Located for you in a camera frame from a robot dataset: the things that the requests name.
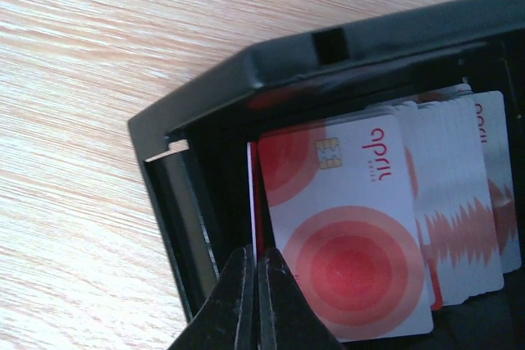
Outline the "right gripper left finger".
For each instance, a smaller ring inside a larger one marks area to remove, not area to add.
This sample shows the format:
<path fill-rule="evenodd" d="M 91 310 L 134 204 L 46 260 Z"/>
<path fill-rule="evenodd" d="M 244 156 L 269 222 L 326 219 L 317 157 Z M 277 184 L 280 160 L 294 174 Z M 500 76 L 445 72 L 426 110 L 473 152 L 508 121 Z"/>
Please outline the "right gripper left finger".
<path fill-rule="evenodd" d="M 237 248 L 227 260 L 208 299 L 170 349 L 254 349 L 254 279 L 252 248 Z"/>

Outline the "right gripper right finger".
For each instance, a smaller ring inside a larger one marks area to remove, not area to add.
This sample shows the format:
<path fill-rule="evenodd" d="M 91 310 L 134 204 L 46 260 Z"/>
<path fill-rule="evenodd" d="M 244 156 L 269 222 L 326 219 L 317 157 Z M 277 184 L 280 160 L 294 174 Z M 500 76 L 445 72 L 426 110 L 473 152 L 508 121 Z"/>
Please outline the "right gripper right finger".
<path fill-rule="evenodd" d="M 308 305 L 284 257 L 269 248 L 258 261 L 262 349 L 342 349 Z"/>

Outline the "black bin with red cards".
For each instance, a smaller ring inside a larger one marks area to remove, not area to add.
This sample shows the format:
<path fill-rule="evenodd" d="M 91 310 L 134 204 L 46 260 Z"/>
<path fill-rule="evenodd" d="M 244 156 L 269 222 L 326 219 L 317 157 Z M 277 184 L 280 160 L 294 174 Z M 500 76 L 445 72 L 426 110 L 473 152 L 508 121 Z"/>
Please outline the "black bin with red cards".
<path fill-rule="evenodd" d="M 373 115 L 396 118 L 382 102 L 462 83 L 504 97 L 522 265 L 504 275 L 502 289 L 436 310 L 417 227 L 433 330 L 356 341 L 334 336 L 342 349 L 523 348 L 524 0 L 458 0 L 258 43 L 132 117 L 131 141 L 188 325 L 230 255 L 250 246 L 254 349 L 262 349 L 258 261 L 278 248 L 260 138 Z"/>

